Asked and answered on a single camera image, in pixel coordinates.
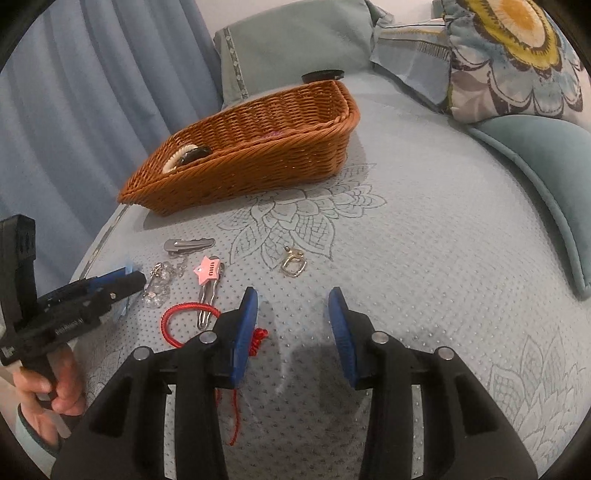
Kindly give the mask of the blue patterned pillow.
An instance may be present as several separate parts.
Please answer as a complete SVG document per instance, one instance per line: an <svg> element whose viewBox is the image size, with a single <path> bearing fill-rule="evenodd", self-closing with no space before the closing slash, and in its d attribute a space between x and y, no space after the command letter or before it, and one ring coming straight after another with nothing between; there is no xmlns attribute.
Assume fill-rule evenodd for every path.
<svg viewBox="0 0 591 480"><path fill-rule="evenodd" d="M377 25L370 60L436 110L446 110L451 47L442 18Z"/></svg>

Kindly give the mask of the silver hair clip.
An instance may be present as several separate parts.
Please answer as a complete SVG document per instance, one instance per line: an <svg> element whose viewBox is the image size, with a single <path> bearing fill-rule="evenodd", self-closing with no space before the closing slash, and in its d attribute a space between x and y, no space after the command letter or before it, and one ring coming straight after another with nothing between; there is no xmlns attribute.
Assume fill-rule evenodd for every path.
<svg viewBox="0 0 591 480"><path fill-rule="evenodd" d="M164 242L163 249L169 255L184 255L211 248L215 245L213 238L200 238L191 240L168 239Z"/></svg>

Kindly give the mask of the teal cushion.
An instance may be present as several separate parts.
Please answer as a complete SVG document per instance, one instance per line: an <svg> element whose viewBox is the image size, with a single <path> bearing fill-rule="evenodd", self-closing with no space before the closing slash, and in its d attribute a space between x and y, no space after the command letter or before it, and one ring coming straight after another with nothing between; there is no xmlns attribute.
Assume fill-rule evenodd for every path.
<svg viewBox="0 0 591 480"><path fill-rule="evenodd" d="M563 238L575 290L590 297L590 133L573 123L508 115L469 125L477 140L512 161L548 207Z"/></svg>

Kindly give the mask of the blue curtain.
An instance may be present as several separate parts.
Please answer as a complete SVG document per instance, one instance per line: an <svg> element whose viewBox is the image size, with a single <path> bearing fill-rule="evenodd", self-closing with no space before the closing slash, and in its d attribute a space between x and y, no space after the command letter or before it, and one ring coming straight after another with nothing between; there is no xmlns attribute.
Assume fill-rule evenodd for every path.
<svg viewBox="0 0 591 480"><path fill-rule="evenodd" d="M1 73L1 214L36 223L38 291L66 284L125 181L221 107L192 1L57 1Z"/></svg>

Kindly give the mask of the teal headboard cover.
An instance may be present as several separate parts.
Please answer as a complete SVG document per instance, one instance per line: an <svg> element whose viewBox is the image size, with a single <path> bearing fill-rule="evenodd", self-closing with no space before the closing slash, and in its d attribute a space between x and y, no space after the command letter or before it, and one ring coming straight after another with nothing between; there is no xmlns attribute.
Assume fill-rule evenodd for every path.
<svg viewBox="0 0 591 480"><path fill-rule="evenodd" d="M383 19L393 16L370 1L301 1L218 30L224 106L297 85L311 72L369 69Z"/></svg>

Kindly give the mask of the floral flower pillow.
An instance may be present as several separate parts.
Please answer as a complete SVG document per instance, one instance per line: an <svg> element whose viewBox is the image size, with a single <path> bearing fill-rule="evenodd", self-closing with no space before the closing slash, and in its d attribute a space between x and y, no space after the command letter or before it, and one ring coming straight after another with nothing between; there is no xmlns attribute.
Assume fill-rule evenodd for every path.
<svg viewBox="0 0 591 480"><path fill-rule="evenodd" d="M442 9L455 120L524 114L590 129L590 76L543 8L533 1L444 1Z"/></svg>

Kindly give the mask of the pink star hair clip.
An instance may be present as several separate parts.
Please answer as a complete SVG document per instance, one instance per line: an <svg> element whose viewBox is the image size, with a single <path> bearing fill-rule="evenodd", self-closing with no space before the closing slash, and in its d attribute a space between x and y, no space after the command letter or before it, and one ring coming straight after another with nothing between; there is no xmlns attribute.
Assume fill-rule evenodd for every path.
<svg viewBox="0 0 591 480"><path fill-rule="evenodd" d="M193 270L193 273L197 276L199 286L198 302L200 304L213 306L223 271L224 264L216 256L204 256L197 268ZM207 330L211 323L211 317L211 312L200 310L197 314L197 330Z"/></svg>

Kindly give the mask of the black watch band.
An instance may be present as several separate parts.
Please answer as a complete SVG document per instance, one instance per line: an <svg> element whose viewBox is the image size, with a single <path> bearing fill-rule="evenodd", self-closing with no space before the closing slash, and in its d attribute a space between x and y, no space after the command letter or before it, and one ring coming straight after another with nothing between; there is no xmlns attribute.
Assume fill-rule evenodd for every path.
<svg viewBox="0 0 591 480"><path fill-rule="evenodd" d="M211 155L212 150L207 145L187 145L186 149L180 154L176 165L178 167L188 165L193 163L197 160L204 159L205 157Z"/></svg>

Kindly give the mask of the orange wicker basket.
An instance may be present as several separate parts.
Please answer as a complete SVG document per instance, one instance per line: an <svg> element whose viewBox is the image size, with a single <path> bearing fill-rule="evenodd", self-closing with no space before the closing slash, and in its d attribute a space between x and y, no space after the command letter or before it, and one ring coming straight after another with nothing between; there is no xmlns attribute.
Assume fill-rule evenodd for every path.
<svg viewBox="0 0 591 480"><path fill-rule="evenodd" d="M165 216L190 207L335 176L361 113L342 82L274 92L204 118L165 140L129 177L121 204ZM187 145L211 155L176 165Z"/></svg>

